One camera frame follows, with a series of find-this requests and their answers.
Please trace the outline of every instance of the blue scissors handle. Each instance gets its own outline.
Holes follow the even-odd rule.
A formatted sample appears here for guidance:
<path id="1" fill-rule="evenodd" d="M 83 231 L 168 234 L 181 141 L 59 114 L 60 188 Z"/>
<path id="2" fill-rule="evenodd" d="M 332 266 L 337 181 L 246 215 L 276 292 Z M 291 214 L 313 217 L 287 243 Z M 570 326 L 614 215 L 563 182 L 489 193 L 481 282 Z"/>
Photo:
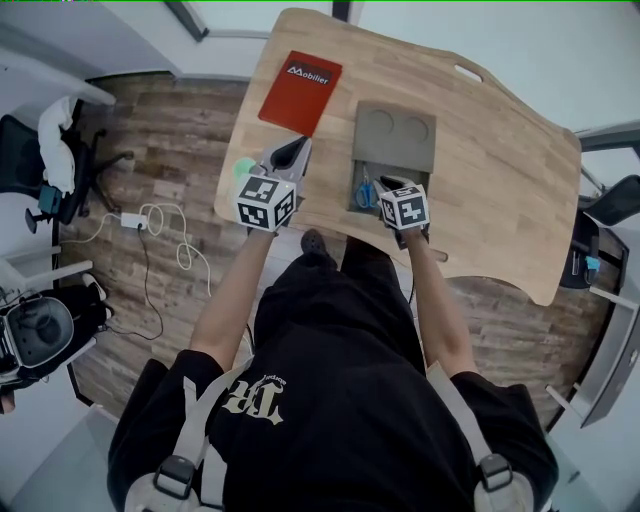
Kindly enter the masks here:
<path id="1" fill-rule="evenodd" d="M 360 208 L 375 208 L 377 206 L 375 200 L 375 190 L 371 183 L 363 183 L 356 190 L 356 204 Z"/>

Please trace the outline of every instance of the red notebook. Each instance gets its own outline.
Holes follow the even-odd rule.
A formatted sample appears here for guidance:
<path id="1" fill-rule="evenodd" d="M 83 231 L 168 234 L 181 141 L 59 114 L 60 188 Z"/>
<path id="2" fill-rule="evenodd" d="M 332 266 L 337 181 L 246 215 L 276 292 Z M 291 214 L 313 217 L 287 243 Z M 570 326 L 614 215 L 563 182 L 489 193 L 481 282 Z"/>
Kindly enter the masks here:
<path id="1" fill-rule="evenodd" d="M 258 117 L 311 137 L 340 73 L 340 64 L 306 53 L 291 52 Z"/>

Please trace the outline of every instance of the wooden floor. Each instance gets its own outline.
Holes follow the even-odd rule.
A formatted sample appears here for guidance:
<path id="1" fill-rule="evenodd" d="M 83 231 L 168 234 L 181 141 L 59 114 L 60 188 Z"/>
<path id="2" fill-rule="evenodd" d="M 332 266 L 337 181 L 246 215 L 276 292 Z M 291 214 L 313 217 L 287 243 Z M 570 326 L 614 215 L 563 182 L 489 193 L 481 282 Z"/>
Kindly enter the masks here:
<path id="1" fill-rule="evenodd" d="M 141 75 L 99 80 L 96 85 L 113 93 L 118 103 L 113 108 L 86 105 L 79 126 L 87 139 L 98 128 L 108 130 L 100 145 L 102 157 L 124 150 L 135 154 L 133 161 L 122 161 L 105 173 L 104 187 L 126 212 L 137 213 L 144 203 L 178 204 L 187 218 L 189 243 L 211 265 L 214 289 L 245 239 L 244 228 L 215 215 L 213 200 L 246 84 Z M 147 341 L 105 332 L 98 335 L 97 346 L 73 364 L 81 393 L 116 416 L 148 358 L 170 364 L 187 347 L 208 298 L 204 262 L 195 258 L 190 271 L 176 262 L 176 246 L 183 240 L 180 214 L 170 206 L 163 209 L 162 233 L 155 238 L 143 234 L 150 259 L 149 295 L 164 320 L 162 336 Z M 104 213 L 92 200 L 88 218 L 61 226 L 61 240 L 88 238 Z M 157 227 L 157 218 L 152 222 Z M 300 231 L 287 229 L 276 238 L 259 296 L 300 254 L 300 236 Z M 344 238 L 331 237 L 329 242 L 330 252 L 341 259 Z M 145 257 L 135 230 L 107 218 L 92 242 L 64 246 L 63 263 L 82 259 L 93 260 L 93 272 L 108 290 L 114 329 L 147 337 L 160 331 L 158 318 L 145 301 Z M 408 296 L 411 274 L 398 270 Z M 598 285 L 611 290 L 617 279 L 618 271 L 604 263 Z M 544 386 L 552 384 L 560 393 L 568 393 L 601 329 L 607 301 L 587 291 L 560 289 L 551 306 L 540 307 L 522 291 L 491 279 L 465 277 L 449 283 L 469 322 L 481 373 L 496 384 L 525 383 L 542 424 L 547 424 L 557 407 Z"/>

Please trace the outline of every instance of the white cloth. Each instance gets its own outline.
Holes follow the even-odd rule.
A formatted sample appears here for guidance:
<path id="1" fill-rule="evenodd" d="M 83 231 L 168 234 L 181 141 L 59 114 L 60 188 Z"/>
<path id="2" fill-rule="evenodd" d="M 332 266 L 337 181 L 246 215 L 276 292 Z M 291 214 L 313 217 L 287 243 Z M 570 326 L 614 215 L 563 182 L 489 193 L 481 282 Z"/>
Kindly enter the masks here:
<path id="1" fill-rule="evenodd" d="M 49 185 L 62 192 L 63 197 L 75 190 L 75 161 L 69 147 L 60 140 L 60 128 L 67 130 L 71 127 L 75 104 L 75 98 L 60 98 L 42 113 L 38 121 L 38 142 L 45 167 L 43 176 Z"/>

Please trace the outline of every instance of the black and white marker cube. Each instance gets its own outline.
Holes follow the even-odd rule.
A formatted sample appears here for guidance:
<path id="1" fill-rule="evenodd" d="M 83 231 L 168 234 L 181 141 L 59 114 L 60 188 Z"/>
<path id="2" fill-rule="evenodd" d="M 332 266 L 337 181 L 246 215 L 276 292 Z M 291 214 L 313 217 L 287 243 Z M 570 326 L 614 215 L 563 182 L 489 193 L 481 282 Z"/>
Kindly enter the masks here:
<path id="1" fill-rule="evenodd" d="M 429 224 L 429 204 L 422 185 L 381 194 L 380 208 L 385 224 L 398 230 Z"/>
<path id="2" fill-rule="evenodd" d="M 238 179 L 234 196 L 239 224 L 275 231 L 295 210 L 296 184 L 253 174 Z"/>

